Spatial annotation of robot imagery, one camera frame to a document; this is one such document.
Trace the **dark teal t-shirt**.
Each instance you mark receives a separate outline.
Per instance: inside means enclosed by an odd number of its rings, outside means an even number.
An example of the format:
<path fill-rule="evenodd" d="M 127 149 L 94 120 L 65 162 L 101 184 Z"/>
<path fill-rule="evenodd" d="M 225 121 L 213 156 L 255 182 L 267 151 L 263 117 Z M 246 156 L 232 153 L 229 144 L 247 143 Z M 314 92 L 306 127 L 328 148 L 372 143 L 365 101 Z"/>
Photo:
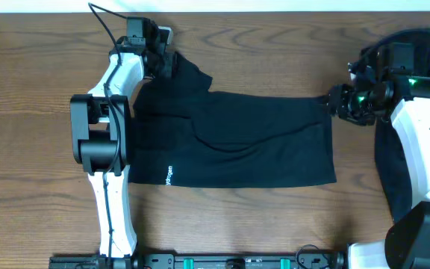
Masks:
<path fill-rule="evenodd" d="M 134 101 L 131 183 L 189 188 L 296 188 L 336 182 L 331 118 L 319 97 L 211 91 L 178 56 L 171 78 Z"/>

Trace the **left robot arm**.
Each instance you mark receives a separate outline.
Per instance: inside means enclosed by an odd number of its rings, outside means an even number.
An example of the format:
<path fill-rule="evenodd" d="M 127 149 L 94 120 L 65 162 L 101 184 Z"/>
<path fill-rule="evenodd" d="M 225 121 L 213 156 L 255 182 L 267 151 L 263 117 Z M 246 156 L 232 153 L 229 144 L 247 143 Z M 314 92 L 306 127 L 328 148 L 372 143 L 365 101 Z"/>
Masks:
<path fill-rule="evenodd" d="M 87 93 L 70 99 L 73 156 L 96 197 L 99 255 L 105 259 L 127 259 L 137 246 L 128 198 L 128 101 L 147 76 L 172 74 L 175 58 L 166 50 L 172 33 L 169 28 L 162 32 L 153 40 L 134 34 L 120 37 L 100 81 Z"/>

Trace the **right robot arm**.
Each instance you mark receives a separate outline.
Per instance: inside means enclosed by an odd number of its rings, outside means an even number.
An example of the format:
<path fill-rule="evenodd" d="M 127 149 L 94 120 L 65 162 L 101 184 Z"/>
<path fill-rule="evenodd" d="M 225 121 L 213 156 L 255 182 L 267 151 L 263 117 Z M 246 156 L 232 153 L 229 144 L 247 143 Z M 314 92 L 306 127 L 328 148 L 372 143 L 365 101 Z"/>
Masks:
<path fill-rule="evenodd" d="M 349 268 L 430 268 L 430 41 L 365 49 L 330 114 L 376 127 L 375 161 L 394 219 L 380 241 L 351 244 Z"/>

